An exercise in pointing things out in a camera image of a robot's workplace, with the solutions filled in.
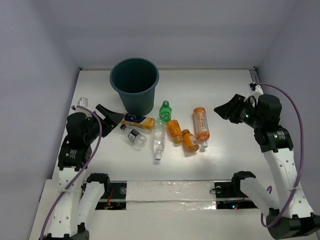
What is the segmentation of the yellow blue label bottle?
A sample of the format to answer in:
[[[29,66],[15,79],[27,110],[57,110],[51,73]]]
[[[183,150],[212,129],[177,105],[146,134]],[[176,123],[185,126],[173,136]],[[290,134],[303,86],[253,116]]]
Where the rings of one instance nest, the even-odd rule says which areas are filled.
[[[127,126],[134,126],[151,131],[153,129],[155,119],[152,117],[137,116],[134,114],[125,113],[121,122]]]

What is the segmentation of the small clear black-cap bottle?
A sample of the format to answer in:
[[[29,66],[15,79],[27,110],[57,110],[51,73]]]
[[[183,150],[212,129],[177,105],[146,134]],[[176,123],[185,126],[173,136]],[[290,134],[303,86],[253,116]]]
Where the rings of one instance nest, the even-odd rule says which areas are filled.
[[[137,131],[131,126],[122,124],[120,129],[126,134],[127,138],[133,142],[133,144],[139,148],[142,148],[147,143],[147,138],[145,135]]]

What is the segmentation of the tall orange white-cap bottle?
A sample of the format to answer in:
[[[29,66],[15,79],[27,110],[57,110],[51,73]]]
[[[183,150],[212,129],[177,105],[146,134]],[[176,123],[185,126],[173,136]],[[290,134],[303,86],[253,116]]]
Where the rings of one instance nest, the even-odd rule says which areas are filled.
[[[195,127],[195,137],[201,144],[201,147],[205,149],[208,147],[208,140],[210,138],[206,110],[203,107],[195,108],[193,110],[193,120]]]

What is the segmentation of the green plastic bottle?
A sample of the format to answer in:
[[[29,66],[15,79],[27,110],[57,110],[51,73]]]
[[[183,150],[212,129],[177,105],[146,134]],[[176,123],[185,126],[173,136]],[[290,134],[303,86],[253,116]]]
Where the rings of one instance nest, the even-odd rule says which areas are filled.
[[[172,108],[170,107],[170,103],[167,100],[164,100],[162,106],[159,109],[159,118],[167,123],[171,120],[172,117]]]

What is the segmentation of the clear crushed water bottle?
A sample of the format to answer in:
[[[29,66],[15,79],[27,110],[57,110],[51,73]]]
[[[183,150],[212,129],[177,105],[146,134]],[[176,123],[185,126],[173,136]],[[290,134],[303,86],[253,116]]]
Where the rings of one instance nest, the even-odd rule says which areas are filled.
[[[156,161],[160,161],[165,152],[166,123],[157,119],[153,127],[153,155]]]

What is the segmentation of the small orange juice bottle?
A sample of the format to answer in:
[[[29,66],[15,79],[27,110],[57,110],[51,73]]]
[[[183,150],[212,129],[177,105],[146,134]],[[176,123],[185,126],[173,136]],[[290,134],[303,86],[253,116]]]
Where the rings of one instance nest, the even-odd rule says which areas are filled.
[[[182,131],[182,143],[187,153],[195,153],[200,148],[196,137],[188,129]]]

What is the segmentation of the orange dotted bottle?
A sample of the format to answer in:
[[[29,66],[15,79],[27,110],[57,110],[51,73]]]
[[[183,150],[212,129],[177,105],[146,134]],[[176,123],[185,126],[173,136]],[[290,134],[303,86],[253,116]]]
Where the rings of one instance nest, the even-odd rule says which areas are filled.
[[[170,137],[175,144],[180,144],[183,141],[182,130],[177,120],[173,119],[166,123]]]

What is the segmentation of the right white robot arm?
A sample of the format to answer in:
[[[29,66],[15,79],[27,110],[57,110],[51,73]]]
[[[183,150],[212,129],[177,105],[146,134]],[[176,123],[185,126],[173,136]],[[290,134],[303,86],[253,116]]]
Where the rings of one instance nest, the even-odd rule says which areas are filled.
[[[270,94],[262,94],[255,104],[235,94],[229,102],[214,108],[222,119],[253,128],[271,170],[277,197],[249,171],[235,173],[230,190],[235,196],[249,197],[261,211],[262,225],[275,240],[309,236],[320,229],[320,217],[314,213],[298,180],[290,133],[279,124],[281,111],[280,100]]]

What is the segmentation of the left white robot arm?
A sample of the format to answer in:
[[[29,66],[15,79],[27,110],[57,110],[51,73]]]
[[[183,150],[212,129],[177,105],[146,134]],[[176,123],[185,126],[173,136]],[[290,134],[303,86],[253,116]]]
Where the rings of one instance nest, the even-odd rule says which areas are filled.
[[[108,174],[85,175],[102,138],[125,116],[100,104],[96,112],[81,105],[74,105],[72,109],[74,113],[67,117],[67,135],[58,155],[58,196],[43,223],[41,240],[88,240],[88,224],[96,206],[111,191]]]

